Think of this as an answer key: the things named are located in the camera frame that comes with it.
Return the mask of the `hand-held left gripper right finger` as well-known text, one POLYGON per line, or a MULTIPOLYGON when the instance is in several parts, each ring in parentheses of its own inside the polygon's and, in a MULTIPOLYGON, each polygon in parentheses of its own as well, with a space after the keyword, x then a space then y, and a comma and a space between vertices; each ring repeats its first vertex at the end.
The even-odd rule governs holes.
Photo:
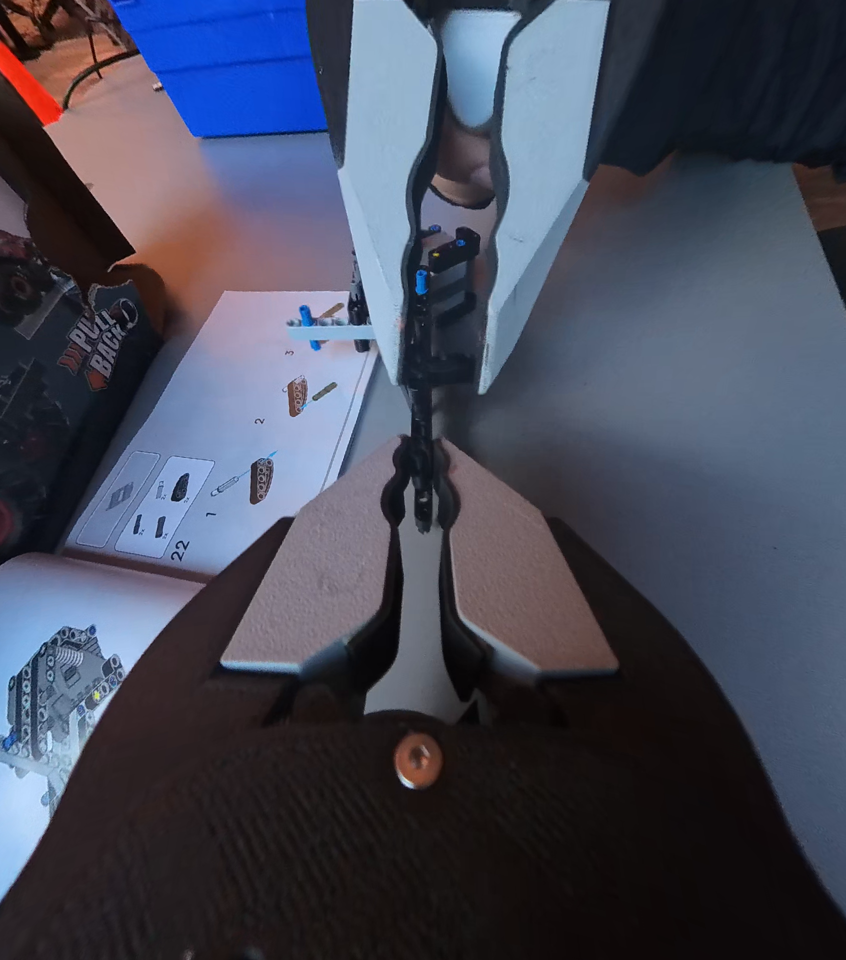
POLYGON ((543 513, 438 445, 443 654, 453 683, 614 675, 619 660, 543 513))

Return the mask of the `blue plastic bin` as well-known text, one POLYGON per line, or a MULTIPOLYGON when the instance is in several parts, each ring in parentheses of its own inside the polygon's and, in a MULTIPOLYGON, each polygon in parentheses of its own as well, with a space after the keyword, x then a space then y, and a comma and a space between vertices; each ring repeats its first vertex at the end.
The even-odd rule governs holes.
POLYGON ((197 138, 322 132, 304 1, 113 1, 197 138))

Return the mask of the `dark toy truck box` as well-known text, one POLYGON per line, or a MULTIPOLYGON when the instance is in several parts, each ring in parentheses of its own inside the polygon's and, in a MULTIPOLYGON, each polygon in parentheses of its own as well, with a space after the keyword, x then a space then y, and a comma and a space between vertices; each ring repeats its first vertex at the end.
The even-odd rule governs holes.
POLYGON ((162 346, 133 253, 0 72, 0 564, 57 545, 162 346))

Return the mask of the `open instruction booklet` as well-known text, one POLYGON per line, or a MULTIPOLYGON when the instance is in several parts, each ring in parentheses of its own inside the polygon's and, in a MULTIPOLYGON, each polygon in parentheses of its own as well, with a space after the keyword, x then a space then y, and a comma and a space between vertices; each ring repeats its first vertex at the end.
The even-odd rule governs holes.
POLYGON ((335 333, 345 292, 227 292, 61 551, 0 566, 0 900, 100 717, 170 621, 339 476, 373 343, 335 333))

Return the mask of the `person's right hand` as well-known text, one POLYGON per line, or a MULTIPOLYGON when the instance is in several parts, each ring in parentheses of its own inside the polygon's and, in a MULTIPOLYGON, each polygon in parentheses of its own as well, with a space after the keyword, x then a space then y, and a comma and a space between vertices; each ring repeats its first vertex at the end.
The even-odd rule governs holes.
POLYGON ((452 112, 444 113, 431 191, 452 206, 485 209, 495 198, 489 160, 489 134, 461 125, 452 112))

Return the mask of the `black lego chassis assembly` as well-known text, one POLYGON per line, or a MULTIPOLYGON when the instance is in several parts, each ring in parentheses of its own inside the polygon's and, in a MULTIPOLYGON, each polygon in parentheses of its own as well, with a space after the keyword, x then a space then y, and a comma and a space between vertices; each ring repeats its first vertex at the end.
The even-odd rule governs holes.
POLYGON ((433 429, 434 392, 474 380, 475 358, 438 351, 438 333, 468 318, 476 309, 475 262, 482 239, 470 226, 448 233, 439 224, 421 228, 420 262, 408 275, 407 318, 398 377, 409 408, 409 439, 402 462, 413 486, 414 519, 420 533, 434 518, 437 453, 433 429))

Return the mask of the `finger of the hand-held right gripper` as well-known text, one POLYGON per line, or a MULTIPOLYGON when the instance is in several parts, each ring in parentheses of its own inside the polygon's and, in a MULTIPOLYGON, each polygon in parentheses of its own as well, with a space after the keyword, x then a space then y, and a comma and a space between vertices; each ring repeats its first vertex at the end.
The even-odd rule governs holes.
POLYGON ((522 17, 501 52, 491 123, 497 221, 478 377, 513 353, 585 196, 585 162, 610 3, 555 1, 522 17))
POLYGON ((440 42, 405 2, 354 2, 338 178, 370 325, 397 385, 442 72, 440 42))

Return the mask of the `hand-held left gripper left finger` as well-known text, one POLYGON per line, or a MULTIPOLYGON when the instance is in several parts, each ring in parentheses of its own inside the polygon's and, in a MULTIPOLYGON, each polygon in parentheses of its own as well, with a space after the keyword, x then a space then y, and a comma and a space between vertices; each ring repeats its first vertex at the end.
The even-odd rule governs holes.
POLYGON ((381 679, 398 650, 404 438, 302 507, 237 625, 228 670, 381 679))

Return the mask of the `person's dark clothing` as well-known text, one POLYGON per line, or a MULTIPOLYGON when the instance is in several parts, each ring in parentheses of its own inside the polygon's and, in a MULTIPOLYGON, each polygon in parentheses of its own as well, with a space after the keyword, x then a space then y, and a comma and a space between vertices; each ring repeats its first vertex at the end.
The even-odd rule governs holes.
POLYGON ((669 154, 846 181, 846 1, 612 2, 585 172, 669 154))

